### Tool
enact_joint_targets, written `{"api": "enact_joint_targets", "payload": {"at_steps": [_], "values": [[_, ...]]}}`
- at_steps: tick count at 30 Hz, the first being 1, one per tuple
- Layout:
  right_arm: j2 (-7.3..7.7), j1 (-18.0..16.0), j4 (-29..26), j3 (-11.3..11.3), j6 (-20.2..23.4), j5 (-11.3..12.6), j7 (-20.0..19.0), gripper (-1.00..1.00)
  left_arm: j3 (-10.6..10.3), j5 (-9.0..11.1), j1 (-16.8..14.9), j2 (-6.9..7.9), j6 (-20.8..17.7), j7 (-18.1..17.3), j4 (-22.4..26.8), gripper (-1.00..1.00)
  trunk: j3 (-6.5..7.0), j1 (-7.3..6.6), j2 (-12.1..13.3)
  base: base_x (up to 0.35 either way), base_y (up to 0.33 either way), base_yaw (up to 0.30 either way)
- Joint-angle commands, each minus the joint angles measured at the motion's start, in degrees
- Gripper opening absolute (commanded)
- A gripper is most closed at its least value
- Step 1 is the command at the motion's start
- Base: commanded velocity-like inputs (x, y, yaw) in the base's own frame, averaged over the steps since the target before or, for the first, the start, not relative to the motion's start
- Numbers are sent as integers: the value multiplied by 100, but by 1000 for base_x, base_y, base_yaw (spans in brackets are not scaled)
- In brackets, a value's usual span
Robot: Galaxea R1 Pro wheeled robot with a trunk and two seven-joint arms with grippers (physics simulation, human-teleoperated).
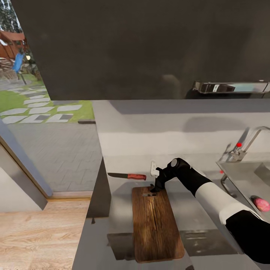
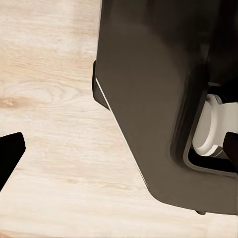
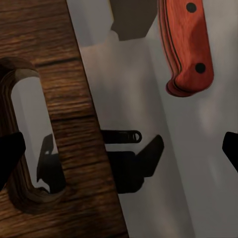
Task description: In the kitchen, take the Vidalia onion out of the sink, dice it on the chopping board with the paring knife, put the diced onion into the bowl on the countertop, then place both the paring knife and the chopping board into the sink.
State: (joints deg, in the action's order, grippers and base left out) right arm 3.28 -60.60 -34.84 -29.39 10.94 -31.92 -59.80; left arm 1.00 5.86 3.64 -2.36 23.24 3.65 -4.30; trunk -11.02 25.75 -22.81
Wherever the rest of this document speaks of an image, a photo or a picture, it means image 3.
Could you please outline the parer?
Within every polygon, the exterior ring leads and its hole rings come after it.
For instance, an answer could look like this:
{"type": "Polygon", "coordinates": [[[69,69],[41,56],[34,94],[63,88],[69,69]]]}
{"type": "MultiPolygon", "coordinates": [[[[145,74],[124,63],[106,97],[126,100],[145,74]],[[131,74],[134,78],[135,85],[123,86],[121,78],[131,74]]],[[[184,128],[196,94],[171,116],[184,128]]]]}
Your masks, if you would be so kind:
{"type": "Polygon", "coordinates": [[[214,78],[203,0],[163,0],[167,35],[178,74],[172,86],[182,93],[207,89],[214,78]]]}

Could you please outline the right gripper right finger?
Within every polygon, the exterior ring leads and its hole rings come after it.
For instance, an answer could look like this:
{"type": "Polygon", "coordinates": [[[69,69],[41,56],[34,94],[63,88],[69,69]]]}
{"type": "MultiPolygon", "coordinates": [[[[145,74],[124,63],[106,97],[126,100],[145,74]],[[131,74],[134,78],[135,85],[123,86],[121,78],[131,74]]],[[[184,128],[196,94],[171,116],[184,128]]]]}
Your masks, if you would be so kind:
{"type": "Polygon", "coordinates": [[[226,132],[222,150],[238,172],[238,134],[226,132]]]}

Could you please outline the cutting board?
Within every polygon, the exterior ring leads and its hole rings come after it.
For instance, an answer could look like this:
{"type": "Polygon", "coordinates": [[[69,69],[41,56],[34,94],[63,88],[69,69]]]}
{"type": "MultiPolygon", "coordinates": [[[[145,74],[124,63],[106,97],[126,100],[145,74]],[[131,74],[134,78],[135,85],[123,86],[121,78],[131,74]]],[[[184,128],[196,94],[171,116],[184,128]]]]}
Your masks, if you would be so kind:
{"type": "Polygon", "coordinates": [[[19,68],[39,74],[66,187],[34,202],[16,166],[0,191],[0,238],[129,238],[66,0],[0,0],[0,81],[19,68]]]}

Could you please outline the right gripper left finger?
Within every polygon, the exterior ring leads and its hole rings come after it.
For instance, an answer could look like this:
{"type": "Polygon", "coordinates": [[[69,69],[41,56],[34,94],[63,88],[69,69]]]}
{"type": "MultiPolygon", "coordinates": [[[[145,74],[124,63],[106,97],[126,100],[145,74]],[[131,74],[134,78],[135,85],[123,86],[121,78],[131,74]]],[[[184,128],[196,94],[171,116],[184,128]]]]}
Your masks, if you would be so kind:
{"type": "Polygon", "coordinates": [[[0,137],[0,191],[26,151],[21,132],[0,137]]]}

